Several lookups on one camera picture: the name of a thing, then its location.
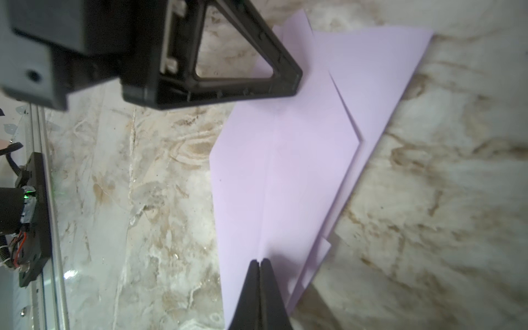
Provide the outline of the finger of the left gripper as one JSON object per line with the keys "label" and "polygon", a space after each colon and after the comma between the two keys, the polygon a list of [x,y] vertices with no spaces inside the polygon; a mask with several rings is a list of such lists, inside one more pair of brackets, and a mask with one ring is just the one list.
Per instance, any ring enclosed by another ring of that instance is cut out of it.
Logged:
{"label": "finger of the left gripper", "polygon": [[293,96],[303,71],[251,1],[140,1],[128,103],[168,110]]}

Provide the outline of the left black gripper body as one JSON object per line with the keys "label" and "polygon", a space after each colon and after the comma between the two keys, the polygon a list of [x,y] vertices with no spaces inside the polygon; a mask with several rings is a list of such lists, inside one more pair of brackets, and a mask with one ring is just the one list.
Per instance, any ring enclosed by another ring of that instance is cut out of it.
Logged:
{"label": "left black gripper body", "polygon": [[1,90],[65,111],[71,93],[118,78],[145,105],[164,14],[163,1],[2,1]]}

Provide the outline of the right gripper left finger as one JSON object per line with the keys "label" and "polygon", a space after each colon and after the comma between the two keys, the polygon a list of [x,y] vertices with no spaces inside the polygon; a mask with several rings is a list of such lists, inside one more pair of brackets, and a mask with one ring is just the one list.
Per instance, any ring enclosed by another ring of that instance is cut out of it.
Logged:
{"label": "right gripper left finger", "polygon": [[250,262],[229,330],[261,329],[260,265]]}

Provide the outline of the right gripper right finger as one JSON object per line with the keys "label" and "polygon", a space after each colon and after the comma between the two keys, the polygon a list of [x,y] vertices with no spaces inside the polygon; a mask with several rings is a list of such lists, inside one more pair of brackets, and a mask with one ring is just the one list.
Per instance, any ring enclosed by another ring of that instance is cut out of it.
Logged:
{"label": "right gripper right finger", "polygon": [[260,329],[293,330],[268,258],[260,263]]}

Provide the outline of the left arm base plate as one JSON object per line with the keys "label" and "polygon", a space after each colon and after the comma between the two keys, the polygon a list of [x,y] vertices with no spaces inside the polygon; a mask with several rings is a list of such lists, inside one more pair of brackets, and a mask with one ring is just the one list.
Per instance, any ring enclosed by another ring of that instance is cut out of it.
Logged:
{"label": "left arm base plate", "polygon": [[19,248],[17,260],[21,265],[19,286],[27,287],[37,279],[52,257],[50,204],[42,153],[31,154],[26,168],[16,181],[16,187],[25,191],[29,210],[21,219],[27,235],[25,243]]}

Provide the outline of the lilac square paper sheet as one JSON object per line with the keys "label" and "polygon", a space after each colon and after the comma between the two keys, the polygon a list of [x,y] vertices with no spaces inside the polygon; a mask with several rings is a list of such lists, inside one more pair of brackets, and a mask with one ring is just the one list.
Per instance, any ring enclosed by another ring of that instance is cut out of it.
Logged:
{"label": "lilac square paper sheet", "polygon": [[304,72],[297,95],[237,103],[210,153],[227,328],[253,260],[271,261],[294,310],[433,37],[402,26],[315,32],[303,10],[274,31]]}

